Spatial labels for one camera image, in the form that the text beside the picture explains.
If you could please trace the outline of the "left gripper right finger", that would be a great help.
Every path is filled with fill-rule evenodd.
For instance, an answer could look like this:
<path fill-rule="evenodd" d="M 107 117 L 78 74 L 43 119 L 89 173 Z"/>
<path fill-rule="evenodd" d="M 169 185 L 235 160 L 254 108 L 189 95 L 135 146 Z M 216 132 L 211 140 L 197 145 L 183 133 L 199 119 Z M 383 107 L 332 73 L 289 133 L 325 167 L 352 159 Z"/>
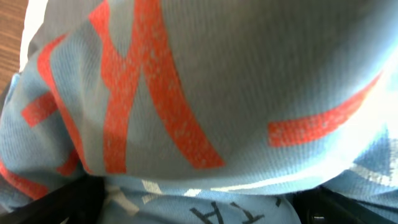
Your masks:
<path fill-rule="evenodd" d="M 394 224 L 357 201 L 324 187 L 294 194 L 293 206 L 304 224 Z"/>

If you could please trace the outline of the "light blue t-shirt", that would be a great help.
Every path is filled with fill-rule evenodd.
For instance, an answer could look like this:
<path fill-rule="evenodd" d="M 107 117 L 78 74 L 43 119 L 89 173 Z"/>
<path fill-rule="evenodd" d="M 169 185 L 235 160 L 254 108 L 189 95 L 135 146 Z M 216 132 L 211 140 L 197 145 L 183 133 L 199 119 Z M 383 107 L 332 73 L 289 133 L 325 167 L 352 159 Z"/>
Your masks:
<path fill-rule="evenodd" d="M 49 1 L 1 110 L 1 205 L 84 175 L 100 223 L 397 221 L 397 2 Z"/>

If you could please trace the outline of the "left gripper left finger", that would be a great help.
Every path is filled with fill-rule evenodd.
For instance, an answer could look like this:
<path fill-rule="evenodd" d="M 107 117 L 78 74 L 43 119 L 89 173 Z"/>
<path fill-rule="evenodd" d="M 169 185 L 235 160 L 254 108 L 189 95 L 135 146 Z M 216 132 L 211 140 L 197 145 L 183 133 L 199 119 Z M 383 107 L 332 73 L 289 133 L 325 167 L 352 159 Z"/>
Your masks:
<path fill-rule="evenodd" d="M 105 200 L 104 180 L 84 176 L 1 216 L 2 224 L 95 224 Z"/>

